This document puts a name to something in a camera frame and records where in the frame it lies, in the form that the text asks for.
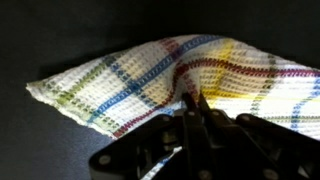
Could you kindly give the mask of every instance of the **checkered cloth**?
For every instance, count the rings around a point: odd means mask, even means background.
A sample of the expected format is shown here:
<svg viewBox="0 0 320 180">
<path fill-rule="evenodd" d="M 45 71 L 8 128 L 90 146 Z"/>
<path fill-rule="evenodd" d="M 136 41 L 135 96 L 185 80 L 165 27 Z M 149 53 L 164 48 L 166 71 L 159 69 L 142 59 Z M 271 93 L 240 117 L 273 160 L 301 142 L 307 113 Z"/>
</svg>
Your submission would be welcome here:
<svg viewBox="0 0 320 180">
<path fill-rule="evenodd" d="M 230 117 L 251 113 L 320 139 L 320 71 L 231 38 L 189 35 L 149 42 L 27 84 L 39 101 L 117 139 L 181 94 Z"/>
</svg>

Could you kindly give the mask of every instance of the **dark surface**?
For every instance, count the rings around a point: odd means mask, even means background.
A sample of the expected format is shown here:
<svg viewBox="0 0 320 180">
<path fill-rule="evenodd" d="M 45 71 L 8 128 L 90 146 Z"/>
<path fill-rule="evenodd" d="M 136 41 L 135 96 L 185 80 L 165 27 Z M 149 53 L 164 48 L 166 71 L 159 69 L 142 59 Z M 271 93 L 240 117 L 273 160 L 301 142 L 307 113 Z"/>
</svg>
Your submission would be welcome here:
<svg viewBox="0 0 320 180">
<path fill-rule="evenodd" d="M 320 68 L 320 1 L 0 1 L 0 179 L 89 179 L 108 143 L 32 99 L 26 82 L 158 38 L 230 36 Z"/>
</svg>

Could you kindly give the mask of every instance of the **dish towel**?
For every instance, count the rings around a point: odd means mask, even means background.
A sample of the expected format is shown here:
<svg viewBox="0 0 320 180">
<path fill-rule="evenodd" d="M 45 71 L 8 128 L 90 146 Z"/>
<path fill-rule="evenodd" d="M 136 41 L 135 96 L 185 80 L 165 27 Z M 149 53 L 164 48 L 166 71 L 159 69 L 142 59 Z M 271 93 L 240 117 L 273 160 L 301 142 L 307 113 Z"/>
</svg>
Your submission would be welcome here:
<svg viewBox="0 0 320 180">
<path fill-rule="evenodd" d="M 181 95 L 234 118 L 251 113 L 320 139 L 320 71 L 231 38 L 188 35 L 145 43 L 87 62 L 27 90 L 81 125 L 118 139 Z"/>
</svg>

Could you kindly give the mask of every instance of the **red stripe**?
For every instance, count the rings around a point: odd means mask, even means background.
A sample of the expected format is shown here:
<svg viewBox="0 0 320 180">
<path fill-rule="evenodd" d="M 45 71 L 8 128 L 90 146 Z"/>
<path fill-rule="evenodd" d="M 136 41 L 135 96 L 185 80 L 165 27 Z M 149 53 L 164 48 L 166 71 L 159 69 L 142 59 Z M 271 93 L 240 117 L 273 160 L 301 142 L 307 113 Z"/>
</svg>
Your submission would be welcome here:
<svg viewBox="0 0 320 180">
<path fill-rule="evenodd" d="M 182 61 L 180 61 L 178 62 L 177 68 L 175 69 L 175 72 L 173 75 L 173 82 L 172 82 L 173 89 L 169 92 L 168 97 L 160 105 L 156 106 L 154 109 L 148 111 L 142 116 L 139 116 L 133 120 L 130 120 L 125 125 L 121 126 L 119 130 L 113 133 L 113 135 L 119 138 L 135 123 L 143 120 L 145 117 L 149 116 L 156 110 L 166 106 L 173 98 L 173 95 L 176 91 L 176 85 L 177 85 L 178 79 L 181 76 L 183 76 L 188 70 L 198 68 L 198 67 L 221 67 L 238 74 L 243 74 L 243 75 L 252 76 L 252 77 L 268 77 L 268 75 L 270 75 L 270 69 L 242 67 L 242 66 L 239 66 L 230 62 L 218 60 L 218 59 L 203 58 L 203 59 L 191 61 L 188 64 L 182 64 Z M 273 75 L 275 74 L 277 77 L 312 77 L 312 76 L 319 76 L 320 72 L 315 72 L 313 70 L 282 69 L 282 70 L 272 71 L 272 74 Z"/>
</svg>

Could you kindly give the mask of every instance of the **plaid pattern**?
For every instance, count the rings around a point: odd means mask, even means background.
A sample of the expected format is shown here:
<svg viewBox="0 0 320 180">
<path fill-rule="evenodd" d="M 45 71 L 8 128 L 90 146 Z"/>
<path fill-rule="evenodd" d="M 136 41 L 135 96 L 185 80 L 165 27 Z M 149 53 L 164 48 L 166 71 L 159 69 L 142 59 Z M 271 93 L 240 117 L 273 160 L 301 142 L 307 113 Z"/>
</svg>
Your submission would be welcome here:
<svg viewBox="0 0 320 180">
<path fill-rule="evenodd" d="M 252 113 L 320 139 L 320 71 L 234 39 L 190 35 L 149 42 L 27 84 L 39 101 L 117 139 L 203 93 L 230 117 Z"/>
</svg>

